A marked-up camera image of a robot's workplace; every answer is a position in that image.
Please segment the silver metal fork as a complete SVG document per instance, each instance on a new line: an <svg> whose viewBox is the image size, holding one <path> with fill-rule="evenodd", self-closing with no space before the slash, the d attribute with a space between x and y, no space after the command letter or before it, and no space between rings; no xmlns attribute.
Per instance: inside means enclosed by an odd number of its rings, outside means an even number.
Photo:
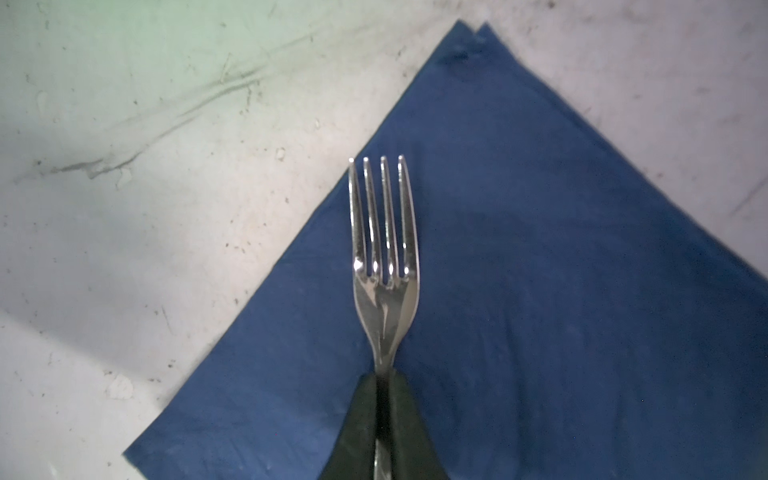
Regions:
<svg viewBox="0 0 768 480"><path fill-rule="evenodd" d="M401 231L395 227L393 188L388 160L379 160L383 216L378 215L372 162L362 159L365 187L356 160L348 164L352 240L353 296L358 318L372 350L377 387L377 433L373 477L391 479L389 385L397 350L410 329L420 295L419 246L406 159L400 155L397 180Z"/></svg>

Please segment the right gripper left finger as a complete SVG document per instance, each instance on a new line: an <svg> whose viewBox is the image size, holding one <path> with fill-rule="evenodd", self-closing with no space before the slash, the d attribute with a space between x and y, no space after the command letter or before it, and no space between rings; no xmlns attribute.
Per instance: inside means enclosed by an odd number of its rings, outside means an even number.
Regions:
<svg viewBox="0 0 768 480"><path fill-rule="evenodd" d="M362 376L319 480L372 480L377 436L377 379Z"/></svg>

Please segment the dark blue paper napkin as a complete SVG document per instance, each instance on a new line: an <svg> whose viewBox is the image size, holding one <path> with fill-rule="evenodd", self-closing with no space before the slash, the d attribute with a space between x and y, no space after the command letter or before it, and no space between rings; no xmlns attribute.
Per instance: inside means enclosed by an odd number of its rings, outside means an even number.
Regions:
<svg viewBox="0 0 768 480"><path fill-rule="evenodd" d="M406 157L421 292L396 362L453 479L763 479L767 282L457 23L364 148ZM347 185L125 458L314 479L371 349Z"/></svg>

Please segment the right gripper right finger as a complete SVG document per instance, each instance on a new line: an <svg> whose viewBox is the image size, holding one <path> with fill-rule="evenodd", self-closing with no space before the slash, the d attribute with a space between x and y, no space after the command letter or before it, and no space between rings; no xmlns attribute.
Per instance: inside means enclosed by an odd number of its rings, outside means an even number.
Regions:
<svg viewBox="0 0 768 480"><path fill-rule="evenodd" d="M397 480L448 480L406 377L389 376L392 475Z"/></svg>

